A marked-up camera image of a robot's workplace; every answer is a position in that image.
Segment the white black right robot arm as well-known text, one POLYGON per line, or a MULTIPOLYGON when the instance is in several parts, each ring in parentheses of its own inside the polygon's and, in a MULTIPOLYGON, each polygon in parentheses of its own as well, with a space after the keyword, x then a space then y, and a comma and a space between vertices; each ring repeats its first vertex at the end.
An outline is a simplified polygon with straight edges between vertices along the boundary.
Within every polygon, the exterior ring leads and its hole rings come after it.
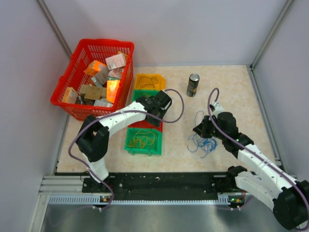
POLYGON ((274 214, 278 223, 292 230, 309 221, 309 183, 289 176, 258 149, 247 135, 239 132, 236 119, 230 112, 204 116, 193 128, 201 138, 221 140, 224 148, 247 164, 231 167, 225 179, 230 191, 238 189, 250 193, 274 214))

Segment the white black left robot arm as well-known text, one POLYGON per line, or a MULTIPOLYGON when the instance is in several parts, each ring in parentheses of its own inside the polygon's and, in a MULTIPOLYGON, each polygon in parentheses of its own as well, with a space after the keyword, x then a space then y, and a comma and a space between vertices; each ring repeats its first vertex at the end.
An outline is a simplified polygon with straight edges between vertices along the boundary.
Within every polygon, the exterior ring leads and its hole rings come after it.
POLYGON ((93 186, 98 191, 106 191, 109 187, 109 173, 104 156, 108 151, 109 138, 125 127, 147 121, 154 127, 159 127, 167 110, 172 104, 172 98, 164 91, 155 96, 137 98, 127 107, 106 115, 97 120, 88 116, 82 124, 76 144, 86 159, 86 164, 93 180, 93 186))

